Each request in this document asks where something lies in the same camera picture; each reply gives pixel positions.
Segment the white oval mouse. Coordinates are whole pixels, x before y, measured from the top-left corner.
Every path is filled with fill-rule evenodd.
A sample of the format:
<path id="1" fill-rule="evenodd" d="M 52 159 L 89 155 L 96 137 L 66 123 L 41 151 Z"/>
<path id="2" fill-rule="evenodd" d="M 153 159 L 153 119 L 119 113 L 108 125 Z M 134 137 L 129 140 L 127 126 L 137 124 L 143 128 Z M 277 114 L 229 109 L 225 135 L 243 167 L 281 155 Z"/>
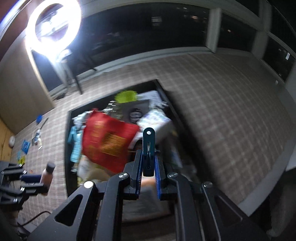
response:
<path id="1" fill-rule="evenodd" d="M 9 147 L 10 147 L 10 148 L 13 148 L 14 145 L 15 145 L 15 142 L 16 142 L 16 138 L 15 138 L 15 136 L 11 136 L 11 137 L 9 138 Z"/>

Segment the blue wet wipes pack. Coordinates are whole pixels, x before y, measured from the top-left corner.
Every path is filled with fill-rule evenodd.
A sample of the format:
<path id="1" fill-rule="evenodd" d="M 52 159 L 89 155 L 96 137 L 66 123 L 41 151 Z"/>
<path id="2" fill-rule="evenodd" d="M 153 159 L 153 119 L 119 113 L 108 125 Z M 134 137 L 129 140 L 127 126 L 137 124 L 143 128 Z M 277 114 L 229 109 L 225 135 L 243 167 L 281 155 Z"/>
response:
<path id="1" fill-rule="evenodd" d="M 24 140 L 22 143 L 22 147 L 21 150 L 23 151 L 23 153 L 25 153 L 26 155 L 28 154 L 29 148 L 30 148 L 30 144 L 31 142 Z"/>

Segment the light blue folded towel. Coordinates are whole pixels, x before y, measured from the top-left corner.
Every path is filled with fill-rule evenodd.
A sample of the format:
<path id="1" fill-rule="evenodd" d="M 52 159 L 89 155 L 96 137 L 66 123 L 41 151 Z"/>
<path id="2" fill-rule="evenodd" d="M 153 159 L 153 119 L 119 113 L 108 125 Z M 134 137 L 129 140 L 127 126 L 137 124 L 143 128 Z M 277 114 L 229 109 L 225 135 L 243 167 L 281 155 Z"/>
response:
<path id="1" fill-rule="evenodd" d="M 83 131 L 78 131 L 75 126 L 70 129 L 67 144 L 73 145 L 73 150 L 70 155 L 70 161 L 78 163 L 81 155 Z"/>

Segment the red shopping bag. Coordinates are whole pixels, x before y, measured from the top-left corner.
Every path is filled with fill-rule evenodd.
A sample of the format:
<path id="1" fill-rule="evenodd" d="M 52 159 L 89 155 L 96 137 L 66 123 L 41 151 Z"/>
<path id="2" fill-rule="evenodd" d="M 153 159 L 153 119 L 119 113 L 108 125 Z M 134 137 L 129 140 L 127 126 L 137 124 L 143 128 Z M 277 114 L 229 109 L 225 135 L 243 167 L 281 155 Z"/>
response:
<path id="1" fill-rule="evenodd" d="M 82 136 L 82 153 L 112 173 L 120 173 L 128 162 L 128 146 L 139 126 L 93 110 Z"/>

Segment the cream cosmetic tube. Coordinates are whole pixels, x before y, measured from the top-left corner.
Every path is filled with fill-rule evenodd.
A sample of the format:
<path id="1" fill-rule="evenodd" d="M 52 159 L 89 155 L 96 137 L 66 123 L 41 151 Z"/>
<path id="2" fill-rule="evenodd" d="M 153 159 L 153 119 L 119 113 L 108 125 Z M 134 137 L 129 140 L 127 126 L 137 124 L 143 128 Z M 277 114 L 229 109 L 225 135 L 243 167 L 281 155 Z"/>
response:
<path id="1" fill-rule="evenodd" d="M 37 139 L 37 145 L 39 150 L 43 147 L 42 140 L 40 138 Z"/>

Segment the white patterned tissue pack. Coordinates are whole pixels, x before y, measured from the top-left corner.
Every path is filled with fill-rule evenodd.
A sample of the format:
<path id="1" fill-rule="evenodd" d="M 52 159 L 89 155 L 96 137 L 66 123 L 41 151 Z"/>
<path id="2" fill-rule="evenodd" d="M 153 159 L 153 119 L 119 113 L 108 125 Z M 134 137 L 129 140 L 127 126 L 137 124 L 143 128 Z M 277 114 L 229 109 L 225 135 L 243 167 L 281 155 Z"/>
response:
<path id="1" fill-rule="evenodd" d="M 146 128 L 153 128 L 155 131 L 156 144 L 159 144 L 164 140 L 171 131 L 173 131 L 174 125 L 171 119 L 169 119 L 162 110 L 153 109 L 146 113 L 138 122 L 139 132 L 136 133 L 132 142 L 128 146 L 129 149 L 133 149 L 136 142 L 142 139 L 143 131 Z"/>

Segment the large cardboard panel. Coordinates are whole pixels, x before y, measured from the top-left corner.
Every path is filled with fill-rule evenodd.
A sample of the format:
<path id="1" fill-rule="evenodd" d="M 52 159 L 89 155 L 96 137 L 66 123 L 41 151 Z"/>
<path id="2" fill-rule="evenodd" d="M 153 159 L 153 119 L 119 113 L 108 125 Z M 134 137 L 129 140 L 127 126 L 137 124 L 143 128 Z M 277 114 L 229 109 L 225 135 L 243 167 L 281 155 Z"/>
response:
<path id="1" fill-rule="evenodd" d="M 15 41 L 1 61 L 1 120 L 17 134 L 54 107 L 27 40 Z"/>

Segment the wooden board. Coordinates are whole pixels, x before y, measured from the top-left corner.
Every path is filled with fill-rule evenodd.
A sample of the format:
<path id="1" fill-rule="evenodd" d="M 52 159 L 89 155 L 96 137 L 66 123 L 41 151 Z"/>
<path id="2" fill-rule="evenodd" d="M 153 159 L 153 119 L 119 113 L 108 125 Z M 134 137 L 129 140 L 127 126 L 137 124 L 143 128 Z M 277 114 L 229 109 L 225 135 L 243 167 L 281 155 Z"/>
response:
<path id="1" fill-rule="evenodd" d="M 10 137 L 14 133 L 1 120 L 0 122 L 0 158 L 1 161 L 11 161 L 12 148 L 9 146 Z"/>

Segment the black tripod stand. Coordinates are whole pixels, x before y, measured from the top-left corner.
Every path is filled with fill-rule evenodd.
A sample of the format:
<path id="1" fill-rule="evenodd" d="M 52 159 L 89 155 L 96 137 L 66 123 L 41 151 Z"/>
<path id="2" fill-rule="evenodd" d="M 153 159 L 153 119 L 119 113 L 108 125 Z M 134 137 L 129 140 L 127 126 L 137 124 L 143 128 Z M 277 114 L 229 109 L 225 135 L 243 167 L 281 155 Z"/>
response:
<path id="1" fill-rule="evenodd" d="M 63 63 L 68 71 L 68 76 L 72 77 L 75 80 L 78 90 L 82 95 L 83 90 L 77 76 L 88 70 L 97 71 L 93 59 L 85 52 L 71 52 L 69 50 L 67 53 L 66 51 L 64 51 Z"/>

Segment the yellow green small packet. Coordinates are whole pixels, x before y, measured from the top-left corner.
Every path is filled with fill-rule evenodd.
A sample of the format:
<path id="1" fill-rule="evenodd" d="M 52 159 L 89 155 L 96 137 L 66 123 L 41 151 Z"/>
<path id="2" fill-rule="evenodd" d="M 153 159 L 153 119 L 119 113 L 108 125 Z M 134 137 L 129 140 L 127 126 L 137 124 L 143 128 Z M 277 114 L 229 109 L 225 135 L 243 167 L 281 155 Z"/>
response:
<path id="1" fill-rule="evenodd" d="M 21 156 L 19 159 L 18 159 L 18 164 L 19 165 L 24 165 L 26 163 L 26 157 L 25 156 Z"/>

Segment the blue round lid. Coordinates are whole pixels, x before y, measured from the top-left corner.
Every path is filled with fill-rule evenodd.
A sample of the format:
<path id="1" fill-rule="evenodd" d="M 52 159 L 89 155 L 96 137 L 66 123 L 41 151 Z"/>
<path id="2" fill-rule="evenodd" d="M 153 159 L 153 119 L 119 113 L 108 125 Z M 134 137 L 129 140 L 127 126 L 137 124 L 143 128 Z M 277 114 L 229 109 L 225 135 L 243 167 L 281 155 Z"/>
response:
<path id="1" fill-rule="evenodd" d="M 43 119 L 43 116 L 42 115 L 38 115 L 37 116 L 37 119 L 36 119 L 36 123 L 39 124 Z"/>

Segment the lime green brush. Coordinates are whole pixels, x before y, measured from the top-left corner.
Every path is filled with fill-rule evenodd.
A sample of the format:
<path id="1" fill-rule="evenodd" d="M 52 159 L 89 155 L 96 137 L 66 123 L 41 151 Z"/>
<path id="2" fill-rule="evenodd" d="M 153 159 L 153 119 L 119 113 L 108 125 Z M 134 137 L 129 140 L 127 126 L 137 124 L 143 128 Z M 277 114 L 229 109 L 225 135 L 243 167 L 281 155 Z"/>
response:
<path id="1" fill-rule="evenodd" d="M 137 101 L 137 92 L 133 90 L 121 91 L 115 96 L 115 101 L 122 104 Z"/>

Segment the blue transparent spray bottle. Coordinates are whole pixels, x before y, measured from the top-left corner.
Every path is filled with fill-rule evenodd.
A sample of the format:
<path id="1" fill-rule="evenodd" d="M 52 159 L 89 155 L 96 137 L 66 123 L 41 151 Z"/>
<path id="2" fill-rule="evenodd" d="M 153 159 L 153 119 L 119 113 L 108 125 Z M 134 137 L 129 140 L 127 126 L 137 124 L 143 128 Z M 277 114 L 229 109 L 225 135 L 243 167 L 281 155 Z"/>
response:
<path id="1" fill-rule="evenodd" d="M 35 128 L 32 133 L 32 144 L 37 145 L 40 138 L 41 129 Z"/>

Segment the black storage tray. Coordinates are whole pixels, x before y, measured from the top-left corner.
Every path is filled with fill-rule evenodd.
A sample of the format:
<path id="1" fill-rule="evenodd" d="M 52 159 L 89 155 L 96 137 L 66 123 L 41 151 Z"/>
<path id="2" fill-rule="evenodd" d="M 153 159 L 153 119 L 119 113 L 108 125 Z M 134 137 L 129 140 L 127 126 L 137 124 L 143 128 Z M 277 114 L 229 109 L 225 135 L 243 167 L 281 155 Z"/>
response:
<path id="1" fill-rule="evenodd" d="M 197 180 L 197 168 L 204 166 L 198 142 L 173 94 L 151 80 L 69 111 L 64 150 L 67 193 L 80 182 L 102 182 L 122 172 L 142 147 L 147 127 L 156 133 L 159 160 Z"/>

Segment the pink lotion bottle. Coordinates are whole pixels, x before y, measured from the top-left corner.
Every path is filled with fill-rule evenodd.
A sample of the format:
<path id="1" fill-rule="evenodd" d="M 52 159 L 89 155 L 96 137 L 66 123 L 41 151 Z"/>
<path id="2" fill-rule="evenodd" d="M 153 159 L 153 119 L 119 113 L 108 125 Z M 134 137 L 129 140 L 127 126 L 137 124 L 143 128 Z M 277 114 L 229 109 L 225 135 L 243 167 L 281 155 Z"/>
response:
<path id="1" fill-rule="evenodd" d="M 41 174 L 40 184 L 43 184 L 45 187 L 45 191 L 42 193 L 42 195 L 44 196 L 48 195 L 49 188 L 53 180 L 53 172 L 55 170 L 55 167 L 56 165 L 53 162 L 48 162 L 46 168 Z"/>

